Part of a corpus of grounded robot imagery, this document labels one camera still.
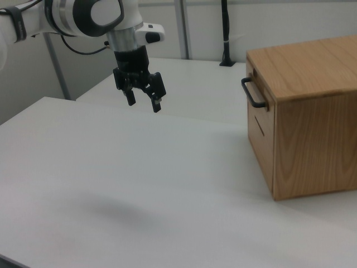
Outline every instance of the white tabletop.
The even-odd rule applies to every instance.
[[[355,267],[356,203],[274,202],[238,125],[44,98],[0,126],[0,254],[31,268]]]
[[[247,98],[240,85],[244,63],[221,67],[215,61],[151,58],[149,71],[160,72],[166,88],[160,114],[247,125]],[[149,97],[139,89],[134,94],[137,103],[129,107],[111,75],[77,101],[152,112]]]

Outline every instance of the black cable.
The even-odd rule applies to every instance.
[[[61,38],[62,38],[63,43],[66,45],[66,47],[68,47],[68,48],[69,48],[71,51],[73,51],[74,53],[77,53],[77,54],[80,54],[80,55],[94,55],[94,54],[97,54],[97,53],[99,53],[99,52],[102,52],[103,50],[105,50],[105,49],[108,48],[107,46],[105,46],[105,47],[103,47],[103,48],[101,48],[101,49],[98,49],[98,50],[96,50],[96,51],[93,51],[93,52],[87,52],[87,53],[85,53],[85,52],[80,52],[80,51],[77,51],[77,50],[73,49],[73,48],[66,42],[66,40],[65,40],[65,38],[64,38],[63,35],[61,35]]]
[[[32,4],[29,4],[28,6],[26,7],[23,7],[20,9],[21,12],[25,11],[25,10],[28,10],[29,8],[37,5],[38,3],[42,2],[43,0],[37,0],[37,1],[34,1]],[[9,15],[10,13],[8,11],[0,11],[0,15]]]

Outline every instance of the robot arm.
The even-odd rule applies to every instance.
[[[143,90],[158,112],[166,94],[160,73],[150,74],[146,45],[163,41],[161,25],[144,23],[137,0],[33,0],[0,11],[0,70],[7,46],[29,36],[52,32],[63,36],[107,35],[118,67],[117,88],[133,105],[133,88]]]

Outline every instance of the white wall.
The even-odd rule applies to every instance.
[[[170,5],[140,7],[139,9],[144,22],[162,24],[166,30],[164,42],[147,46],[149,57],[180,59],[181,52],[175,7]],[[66,40],[73,48],[79,51],[94,51],[104,46],[106,38],[105,36],[94,39],[67,37]],[[72,99],[77,99],[97,85],[104,78],[111,75],[113,69],[117,67],[114,53],[111,50],[105,50],[96,55],[82,56],[65,47],[59,36],[52,35],[51,41]]]
[[[0,7],[23,2],[26,1],[1,0]],[[0,124],[44,96],[63,98],[50,54],[40,35],[9,46],[6,65],[0,71]]]
[[[193,59],[220,61],[223,53],[221,6],[191,5],[187,14]],[[230,4],[231,57],[245,61],[249,49],[357,34],[357,3]]]

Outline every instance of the wooden lid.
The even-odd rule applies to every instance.
[[[357,35],[251,50],[247,58],[277,101],[357,89]]]

